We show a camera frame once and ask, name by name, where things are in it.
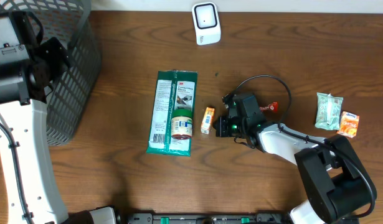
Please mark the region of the red snack bar wrapper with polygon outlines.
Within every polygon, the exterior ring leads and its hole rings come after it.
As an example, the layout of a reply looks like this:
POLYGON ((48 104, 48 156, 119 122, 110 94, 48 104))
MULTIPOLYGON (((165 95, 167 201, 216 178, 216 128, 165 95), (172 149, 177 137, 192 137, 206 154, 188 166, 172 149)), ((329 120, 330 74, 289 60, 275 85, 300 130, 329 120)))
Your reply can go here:
POLYGON ((278 111, 278 102, 274 101, 273 103, 270 103, 267 106, 261 106, 260 110, 261 111, 272 111, 272 112, 276 113, 278 111))

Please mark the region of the orange tissue pack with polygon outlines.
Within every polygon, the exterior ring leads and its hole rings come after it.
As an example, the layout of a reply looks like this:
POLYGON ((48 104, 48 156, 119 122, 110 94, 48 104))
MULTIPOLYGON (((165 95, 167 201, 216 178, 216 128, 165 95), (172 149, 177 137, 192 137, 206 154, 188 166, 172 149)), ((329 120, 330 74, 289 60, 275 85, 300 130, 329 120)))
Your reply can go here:
POLYGON ((212 122, 215 114, 215 109, 207 107, 201 123, 201 133, 209 134, 212 127, 212 122))
POLYGON ((352 114, 347 111, 341 113, 338 134, 353 138, 357 134, 359 126, 359 115, 352 114))

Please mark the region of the green lid glass jar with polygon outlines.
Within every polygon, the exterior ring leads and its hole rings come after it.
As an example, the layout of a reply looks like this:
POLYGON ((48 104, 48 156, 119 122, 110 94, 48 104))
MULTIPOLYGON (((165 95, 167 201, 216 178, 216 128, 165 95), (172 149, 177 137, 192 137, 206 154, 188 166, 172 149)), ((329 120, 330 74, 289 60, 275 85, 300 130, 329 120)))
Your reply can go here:
POLYGON ((192 138, 193 113, 188 109, 176 109, 172 113, 171 137, 177 140, 192 138))

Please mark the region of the green 3M gloves package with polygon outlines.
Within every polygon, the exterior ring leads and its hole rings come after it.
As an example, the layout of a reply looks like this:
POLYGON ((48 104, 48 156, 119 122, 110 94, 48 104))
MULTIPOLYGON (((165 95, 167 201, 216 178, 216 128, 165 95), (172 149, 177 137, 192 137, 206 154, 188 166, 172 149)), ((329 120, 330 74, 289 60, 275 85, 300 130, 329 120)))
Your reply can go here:
POLYGON ((181 70, 158 72, 146 150, 148 154, 187 157, 191 155, 191 138, 177 140, 171 137, 171 119, 172 113, 176 109, 191 110, 193 113, 193 135, 196 87, 197 72, 181 70))

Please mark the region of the mint green wipes packet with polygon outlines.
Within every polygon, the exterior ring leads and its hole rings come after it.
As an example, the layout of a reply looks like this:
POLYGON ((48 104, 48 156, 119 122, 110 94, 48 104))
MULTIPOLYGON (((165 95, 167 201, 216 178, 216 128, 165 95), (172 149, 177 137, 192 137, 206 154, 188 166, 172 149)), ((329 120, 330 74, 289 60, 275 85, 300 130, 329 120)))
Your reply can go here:
POLYGON ((330 93, 317 93, 318 110, 315 127, 325 130, 338 130, 343 97, 332 96, 330 93))

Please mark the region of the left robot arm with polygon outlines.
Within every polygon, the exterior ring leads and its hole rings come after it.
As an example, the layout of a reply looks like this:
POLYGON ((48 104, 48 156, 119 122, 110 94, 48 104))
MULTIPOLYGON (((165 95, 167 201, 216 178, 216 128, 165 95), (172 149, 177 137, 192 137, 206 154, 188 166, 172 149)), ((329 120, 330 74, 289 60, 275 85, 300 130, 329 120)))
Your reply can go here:
POLYGON ((118 223, 112 206, 69 213, 47 143, 45 89, 71 64, 55 37, 34 31, 31 12, 0 13, 0 158, 9 223, 118 223))

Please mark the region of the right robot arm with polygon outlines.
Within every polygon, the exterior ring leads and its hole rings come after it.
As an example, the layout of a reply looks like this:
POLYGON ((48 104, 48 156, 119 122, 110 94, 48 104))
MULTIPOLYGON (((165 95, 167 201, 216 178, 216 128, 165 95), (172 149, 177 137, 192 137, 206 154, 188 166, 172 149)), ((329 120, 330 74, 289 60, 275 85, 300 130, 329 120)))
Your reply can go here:
POLYGON ((364 216, 373 211, 376 188, 344 136, 318 138, 269 121, 251 93, 229 93, 222 101, 228 112, 214 122, 218 137, 233 137, 297 166, 308 199, 289 213, 293 223, 358 219, 354 211, 365 205, 364 216))

